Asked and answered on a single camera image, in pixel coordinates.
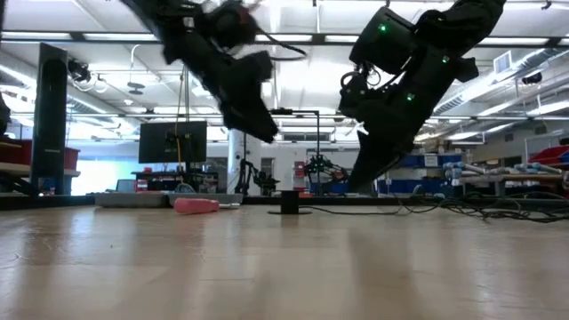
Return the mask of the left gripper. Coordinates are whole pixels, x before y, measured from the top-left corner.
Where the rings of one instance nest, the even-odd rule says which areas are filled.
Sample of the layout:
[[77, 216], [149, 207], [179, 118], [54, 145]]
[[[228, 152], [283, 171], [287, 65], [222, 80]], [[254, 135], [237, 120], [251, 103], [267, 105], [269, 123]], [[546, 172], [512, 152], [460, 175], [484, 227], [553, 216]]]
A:
[[261, 83], [270, 78], [273, 68], [267, 51], [236, 59], [198, 33], [186, 33], [175, 37], [175, 53], [207, 91], [221, 100], [220, 112], [228, 129], [266, 143], [274, 141], [278, 129], [260, 98]]

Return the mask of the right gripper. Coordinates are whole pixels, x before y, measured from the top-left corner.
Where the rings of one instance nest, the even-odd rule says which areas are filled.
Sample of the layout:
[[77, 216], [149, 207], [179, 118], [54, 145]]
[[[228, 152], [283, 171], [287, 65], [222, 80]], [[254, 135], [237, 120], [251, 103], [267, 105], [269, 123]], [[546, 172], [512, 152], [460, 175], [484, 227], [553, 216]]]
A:
[[397, 84], [371, 89], [364, 75], [346, 74], [339, 110], [365, 129], [357, 133], [360, 149], [349, 191], [359, 191], [411, 152], [414, 136], [457, 74], [458, 57], [430, 46], [410, 58]]

